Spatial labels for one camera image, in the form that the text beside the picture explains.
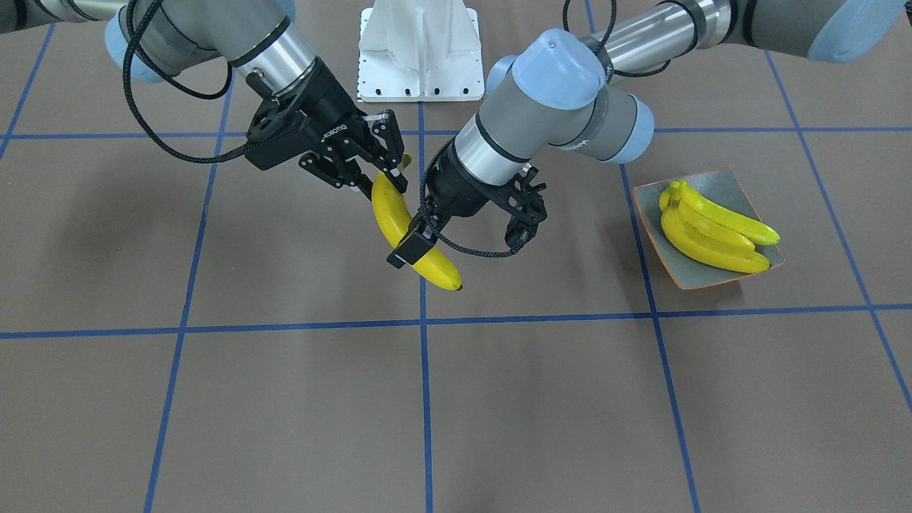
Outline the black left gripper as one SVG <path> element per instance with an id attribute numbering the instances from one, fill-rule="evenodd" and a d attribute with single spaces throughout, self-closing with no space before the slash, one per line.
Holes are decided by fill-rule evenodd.
<path id="1" fill-rule="evenodd" d="M 538 225 L 547 218 L 541 191 L 545 184 L 532 185 L 538 169 L 529 163 L 525 172 L 516 172 L 504 185 L 489 185 L 470 175 L 460 162 L 454 140 L 435 156 L 425 173 L 427 198 L 422 201 L 427 221 L 413 221 L 387 257 L 391 266 L 415 265 L 435 247 L 437 238 L 429 225 L 445 227 L 450 218 L 473 217 L 491 202 L 510 214 L 504 242 L 511 250 L 520 250 L 536 235 Z"/>

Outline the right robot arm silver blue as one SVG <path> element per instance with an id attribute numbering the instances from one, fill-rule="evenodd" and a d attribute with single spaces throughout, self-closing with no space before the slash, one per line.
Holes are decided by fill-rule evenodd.
<path id="1" fill-rule="evenodd" d="M 2 33 L 54 23 L 104 21 L 105 44 L 123 71 L 128 107 L 156 134 L 133 100 L 131 78 L 168 81 L 223 58 L 261 97 L 247 143 L 218 162 L 244 157 L 266 171 L 287 160 L 336 188 L 372 195 L 359 160 L 406 192 L 404 147 L 394 113 L 359 110 L 309 40 L 294 25 L 291 1 L 4 1 Z"/>

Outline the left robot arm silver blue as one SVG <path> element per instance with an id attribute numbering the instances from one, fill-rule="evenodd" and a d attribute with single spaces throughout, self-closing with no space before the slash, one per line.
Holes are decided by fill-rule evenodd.
<path id="1" fill-rule="evenodd" d="M 662 1 L 588 36 L 549 29 L 492 66 L 481 107 L 429 163 L 420 209 L 392 237 L 388 262 L 417 266 L 444 240 L 450 219 L 472 217 L 489 202 L 510 214 L 501 257 L 516 254 L 545 218 L 530 185 L 535 171 L 527 171 L 545 147 L 613 165 L 638 159 L 655 121 L 644 102 L 616 90 L 622 79 L 658 74 L 673 59 L 720 43 L 852 62 L 904 9 L 903 1 Z"/>

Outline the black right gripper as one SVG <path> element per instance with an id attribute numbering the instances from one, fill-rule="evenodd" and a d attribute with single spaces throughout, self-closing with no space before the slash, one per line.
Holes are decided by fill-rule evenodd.
<path id="1" fill-rule="evenodd" d="M 299 159 L 299 166 L 335 188 L 372 199 L 373 182 L 356 159 L 378 167 L 405 194 L 405 146 L 393 110 L 364 113 L 321 58 L 292 90 L 265 98 L 247 131 L 244 156 L 261 171 Z"/>

